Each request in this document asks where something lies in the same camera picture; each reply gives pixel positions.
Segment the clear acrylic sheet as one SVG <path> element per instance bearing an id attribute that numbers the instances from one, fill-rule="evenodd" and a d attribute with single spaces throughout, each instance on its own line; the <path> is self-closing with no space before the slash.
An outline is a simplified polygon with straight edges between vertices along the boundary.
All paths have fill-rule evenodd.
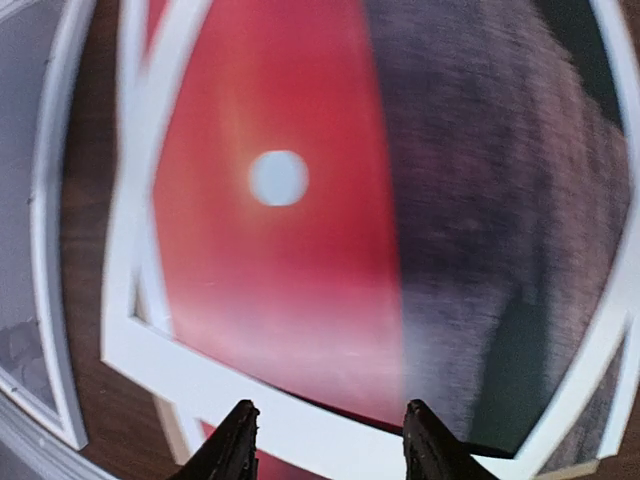
<path id="1" fill-rule="evenodd" d="M 41 92 L 63 4 L 1 4 L 1 376 L 30 408 L 58 416 L 31 265 L 33 154 Z"/>

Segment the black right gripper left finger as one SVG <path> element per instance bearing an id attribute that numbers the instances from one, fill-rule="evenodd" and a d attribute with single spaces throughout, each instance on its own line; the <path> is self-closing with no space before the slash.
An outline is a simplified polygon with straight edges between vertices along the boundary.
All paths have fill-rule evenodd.
<path id="1" fill-rule="evenodd" d="M 256 480 L 259 414 L 251 400 L 239 401 L 214 433 L 169 480 Z"/>

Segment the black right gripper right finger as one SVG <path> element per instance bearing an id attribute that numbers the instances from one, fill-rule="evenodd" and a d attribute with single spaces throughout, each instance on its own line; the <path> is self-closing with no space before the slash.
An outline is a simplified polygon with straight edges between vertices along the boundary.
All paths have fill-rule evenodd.
<path id="1" fill-rule="evenodd" d="M 407 404 L 403 451 L 406 480 L 497 480 L 419 399 Z"/>

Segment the white picture frame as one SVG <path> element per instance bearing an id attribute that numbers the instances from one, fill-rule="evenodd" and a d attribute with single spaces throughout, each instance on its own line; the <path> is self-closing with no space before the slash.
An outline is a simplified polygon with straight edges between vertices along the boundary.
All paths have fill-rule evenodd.
<path id="1" fill-rule="evenodd" d="M 58 416 L 52 419 L 30 408 L 1 376 L 1 441 L 45 479 L 83 479 L 91 469 L 80 454 L 88 439 L 64 322 L 59 229 L 72 97 L 95 5 L 60 2 L 63 10 L 41 92 L 29 204 L 35 306 Z"/>

